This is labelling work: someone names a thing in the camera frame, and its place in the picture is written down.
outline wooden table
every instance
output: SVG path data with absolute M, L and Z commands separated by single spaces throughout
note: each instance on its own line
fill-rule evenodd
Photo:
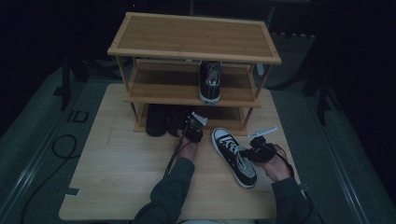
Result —
M 131 107 L 122 101 L 124 93 L 122 84 L 111 84 L 106 90 L 70 183 L 79 194 L 65 195 L 59 213 L 64 220 L 133 219 L 163 177 L 177 139 L 169 133 L 157 138 L 135 133 Z M 265 138 L 280 144 L 294 166 L 271 93 L 263 90 L 260 99 L 262 108 L 252 114 L 248 131 L 276 125 L 278 131 Z M 237 139 L 248 147 L 246 136 Z M 239 187 L 229 165 L 212 147 L 210 135 L 205 135 L 180 219 L 275 217 L 272 181 L 261 168 L 255 168 L 256 187 Z

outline person's arm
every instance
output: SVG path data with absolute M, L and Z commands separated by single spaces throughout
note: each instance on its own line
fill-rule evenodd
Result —
M 287 159 L 280 147 L 275 146 L 275 149 L 277 154 Z M 264 169 L 274 181 L 272 187 L 276 197 L 277 224 L 320 223 L 317 210 L 305 199 L 295 178 L 291 176 L 288 165 L 282 159 L 275 155 L 268 162 L 255 164 Z
M 195 155 L 198 145 L 183 139 L 184 147 L 178 156 L 171 173 L 162 179 L 150 194 L 151 202 L 142 207 L 134 218 L 138 223 L 176 223 L 181 207 L 189 192 L 190 182 L 194 173 Z
M 318 212 L 300 191 L 294 177 L 272 184 L 276 197 L 276 223 L 320 223 Z

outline shoe rack leg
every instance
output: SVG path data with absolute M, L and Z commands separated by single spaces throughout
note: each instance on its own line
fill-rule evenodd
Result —
M 248 69 L 248 73 L 249 73 L 249 74 L 251 74 L 251 75 L 253 74 L 253 69 L 254 69 L 254 66 L 255 66 L 255 65 L 256 65 L 255 63 L 253 63 L 253 64 L 250 65 L 250 68 Z
M 132 63 L 133 63 L 133 65 L 134 65 L 135 68 L 137 68 L 137 66 L 139 65 L 139 64 L 137 64 L 137 59 L 136 59 L 136 57 L 132 57 Z
M 243 128 L 245 129 L 248 125 L 248 119 L 250 119 L 251 112 L 253 112 L 253 107 L 248 109 L 247 116 L 245 117 Z
M 136 123 L 139 122 L 139 118 L 137 116 L 137 111 L 136 111 L 136 107 L 134 106 L 134 103 L 131 103 L 131 108 L 134 111 L 134 118 L 136 119 Z
M 264 87 L 264 83 L 268 78 L 268 75 L 270 74 L 272 65 L 271 64 L 267 64 L 265 67 L 265 71 L 264 71 L 264 75 L 262 76 L 262 81 L 260 82 L 260 86 L 257 88 L 256 90 L 256 94 L 254 95 L 254 97 L 257 99 L 260 95 L 260 92 L 262 91 L 262 88 Z
M 121 76 L 122 76 L 122 81 L 123 81 L 123 83 L 125 85 L 125 89 L 126 89 L 127 92 L 129 92 L 128 78 L 126 76 L 125 66 L 123 64 L 123 57 L 116 56 L 116 58 L 117 58 L 117 62 L 119 63 L 120 72 L 121 72 Z

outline wooden shelf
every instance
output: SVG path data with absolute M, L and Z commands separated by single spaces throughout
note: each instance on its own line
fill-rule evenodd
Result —
M 139 60 L 126 102 L 165 105 L 204 105 L 199 98 L 199 63 Z M 260 107 L 249 65 L 226 63 L 220 78 L 220 100 L 214 106 Z
M 262 21 L 133 12 L 126 13 L 107 53 L 118 60 L 126 89 L 124 101 L 132 105 L 136 132 L 146 129 L 145 105 L 162 104 L 196 105 L 196 112 L 209 120 L 205 133 L 224 127 L 246 134 L 253 108 L 261 107 L 259 95 L 269 72 L 273 64 L 281 64 Z M 129 77 L 124 56 L 134 60 Z M 215 105 L 205 105 L 200 99 L 200 61 L 222 62 L 220 100 Z M 259 87 L 252 75 L 255 63 L 267 65 Z M 135 103 L 141 105 L 139 111 Z
M 143 104 L 139 107 L 139 121 L 134 124 L 134 132 L 144 133 L 146 131 L 146 120 L 149 105 Z M 236 135 L 248 134 L 246 127 L 243 127 L 244 111 L 241 107 L 214 107 L 197 106 L 194 110 L 197 114 L 208 118 L 204 127 L 204 134 L 211 134 L 215 128 L 222 127 L 233 131 Z

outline black sneaker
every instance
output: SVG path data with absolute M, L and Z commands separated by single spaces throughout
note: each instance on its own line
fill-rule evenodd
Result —
M 222 128 L 217 128 L 212 133 L 212 144 L 220 156 L 228 162 L 233 169 L 238 184 L 246 189 L 256 185 L 257 175 L 247 158 L 239 155 L 239 151 L 245 150 L 231 133 Z
M 170 105 L 168 132 L 174 137 L 177 136 L 177 130 L 183 130 L 189 114 L 193 111 L 194 106 L 190 105 Z
M 207 105 L 214 105 L 220 99 L 220 62 L 201 62 L 199 95 Z
M 164 135 L 167 131 L 167 105 L 149 105 L 146 120 L 146 133 L 153 137 Z

